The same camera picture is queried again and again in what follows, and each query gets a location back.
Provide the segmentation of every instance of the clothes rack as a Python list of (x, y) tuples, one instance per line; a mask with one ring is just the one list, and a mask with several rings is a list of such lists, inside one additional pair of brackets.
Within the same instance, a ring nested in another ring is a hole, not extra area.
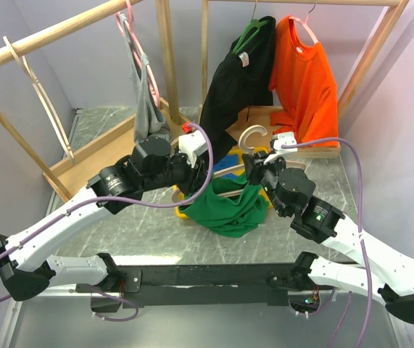
[[(131, 0), (131, 4), (135, 5), (141, 1), (142, 0)], [(207, 94), (208, 1), (253, 2), (255, 0), (202, 0), (203, 97)], [(259, 2), (313, 4), (314, 0), (259, 0)], [(339, 116), (352, 100), (381, 47), (384, 45), (387, 37), (407, 6), (407, 3), (408, 0), (318, 0), (319, 5), (346, 4), (389, 7), (339, 100)], [(168, 101), (160, 99), (160, 104), (162, 113), (165, 115), (170, 125), (173, 138), (176, 138), (183, 132), (180, 124), (186, 122), (187, 119), (179, 112), (178, 107), (178, 89), (175, 79), (175, 58), (173, 52), (170, 3), (169, 0), (155, 0), (155, 4), (168, 99)], [(16, 41), (12, 43), (12, 48), (19, 57), (24, 56), (36, 49), (40, 49), (47, 44), (83, 29), (88, 25), (114, 15), (124, 8), (126, 8), (126, 0), (111, 0), (105, 2), (93, 9)], [(12, 56), (9, 47), (4, 46), (0, 48), (0, 66), (13, 59), (14, 57)], [(280, 109), (280, 107), (251, 107), (249, 114), (254, 117), (251, 117), (250, 119), (254, 120), (254, 124), (258, 122), (266, 127), (269, 124), (269, 112)], [(228, 129), (231, 135), (239, 138), (241, 132), (252, 125), (250, 122), (246, 121), (246, 116), (247, 110), (244, 110), (239, 114), (239, 121)], [(49, 167), (38, 156), (26, 139), (21, 136), (13, 124), (10, 123), (7, 116), (1, 110), (0, 123), (43, 170), (47, 181), (64, 201), (73, 197), (78, 189), (83, 187), (87, 183), (87, 180), (96, 175), (103, 167), (112, 165), (116, 160), (131, 152), (131, 149), (134, 146), (132, 141), (134, 126), (133, 115), (102, 134), (91, 143), (74, 152), (75, 163), (72, 163), (69, 158), (65, 158)], [(266, 143), (265, 147), (269, 147), (266, 137), (262, 137), (259, 134), (254, 134), (249, 139), (249, 143), (254, 146), (260, 146), (260, 144), (262, 146), (264, 142)], [(334, 157), (338, 155), (339, 152), (340, 148), (303, 149), (302, 152), (299, 152), (299, 156)]]
[[(202, 103), (207, 97), (208, 82), (207, 82), (207, 68), (208, 68), (208, 12), (209, 1), (232, 1), (232, 2), (255, 2), (255, 0), (202, 0)], [(280, 4), (314, 4), (315, 0), (258, 0), (258, 2), (265, 3), (280, 3)], [(367, 48), (353, 72), (346, 88), (344, 89), (338, 104), (339, 119), (347, 110), (349, 103), (352, 101), (357, 89), (360, 87), (363, 79), (369, 71), (371, 65), (376, 59), (379, 51), (386, 42), (389, 34), (402, 15), (409, 0), (318, 0), (318, 6), (324, 4), (332, 5), (358, 5), (358, 6), (380, 6), (388, 7), (381, 23), (376, 32), (370, 40)], [(253, 146), (269, 147), (270, 137), (273, 135), (273, 129), (270, 126), (270, 113), (281, 111), (282, 107), (256, 107), (251, 106), (239, 113), (239, 120), (232, 125), (227, 131), (236, 140), (242, 132), (251, 125), (263, 125), (268, 129), (267, 136), (260, 136), (254, 134), (250, 137), (250, 144)], [(309, 147), (299, 149), (299, 151), (292, 155), (293, 157), (308, 157), (308, 158), (331, 158), (340, 155), (340, 146), (325, 146), (325, 147)]]

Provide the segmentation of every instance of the gray marble floor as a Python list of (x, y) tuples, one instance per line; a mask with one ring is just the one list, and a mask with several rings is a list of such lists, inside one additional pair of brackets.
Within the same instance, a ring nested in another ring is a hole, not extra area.
[[(181, 108), (195, 120), (198, 108)], [(130, 107), (82, 109), (72, 146), (79, 149), (131, 115)], [(315, 194), (351, 218), (355, 203), (341, 160), (303, 159), (306, 173), (315, 181)], [(144, 195), (148, 202), (168, 203), (172, 188)], [(191, 220), (181, 220), (174, 209), (131, 206), (76, 236), (59, 251), (60, 256), (91, 256), (98, 252), (131, 257), (138, 264), (206, 264), (239, 262), (293, 262), (300, 252), (315, 252), (333, 261), (348, 261), (343, 255), (314, 244), (290, 229), (291, 219), (278, 217), (273, 210), (263, 224), (240, 239), (218, 236)]]

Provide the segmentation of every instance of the orange t-shirt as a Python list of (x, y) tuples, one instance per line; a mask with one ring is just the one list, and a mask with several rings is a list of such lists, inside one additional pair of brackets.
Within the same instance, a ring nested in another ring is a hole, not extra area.
[[(321, 43), (305, 46), (293, 20), (282, 19), (276, 28), (276, 55), (270, 91), (276, 90), (285, 112), (272, 112), (276, 133), (293, 131), (298, 143), (339, 136), (337, 85)], [(331, 141), (316, 146), (336, 146)]]

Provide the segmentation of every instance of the gray towel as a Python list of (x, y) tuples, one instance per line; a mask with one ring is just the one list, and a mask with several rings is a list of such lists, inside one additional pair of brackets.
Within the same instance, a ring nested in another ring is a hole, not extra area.
[(134, 93), (138, 95), (136, 119), (134, 121), (134, 142), (139, 143), (149, 136), (158, 136), (171, 141), (170, 126), (165, 116), (157, 108), (150, 93), (147, 65), (149, 58), (143, 54), (141, 57), (142, 69), (137, 65), (131, 47), (134, 45), (131, 35), (125, 26), (126, 16), (120, 15), (120, 23), (125, 31), (125, 44), (129, 54), (129, 78), (133, 82)]

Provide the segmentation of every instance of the red clip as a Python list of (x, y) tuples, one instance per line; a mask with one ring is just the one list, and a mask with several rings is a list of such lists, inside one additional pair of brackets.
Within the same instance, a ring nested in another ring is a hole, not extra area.
[(190, 122), (186, 122), (186, 123), (184, 123), (184, 124), (181, 126), (185, 134), (187, 134), (187, 133), (190, 133), (190, 132), (191, 132), (191, 129), (187, 126), (189, 123), (190, 123)]

